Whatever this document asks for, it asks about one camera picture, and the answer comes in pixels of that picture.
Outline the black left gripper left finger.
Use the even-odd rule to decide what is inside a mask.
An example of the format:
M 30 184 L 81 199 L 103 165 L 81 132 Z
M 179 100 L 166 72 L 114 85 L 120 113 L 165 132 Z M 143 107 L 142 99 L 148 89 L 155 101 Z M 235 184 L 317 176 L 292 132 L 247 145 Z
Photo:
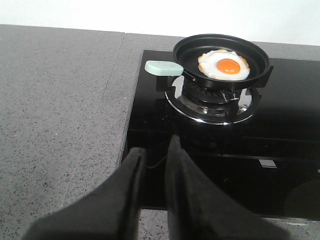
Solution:
M 82 199 L 37 220 L 25 240 L 135 240 L 146 151 L 134 147 L 120 167 Z

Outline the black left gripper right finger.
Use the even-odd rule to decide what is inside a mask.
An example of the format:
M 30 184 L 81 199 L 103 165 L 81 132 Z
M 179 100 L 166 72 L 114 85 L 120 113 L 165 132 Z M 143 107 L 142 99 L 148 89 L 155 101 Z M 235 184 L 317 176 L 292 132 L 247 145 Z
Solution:
M 192 161 L 173 135 L 166 161 L 171 240 L 290 240 L 291 234 L 230 198 Z

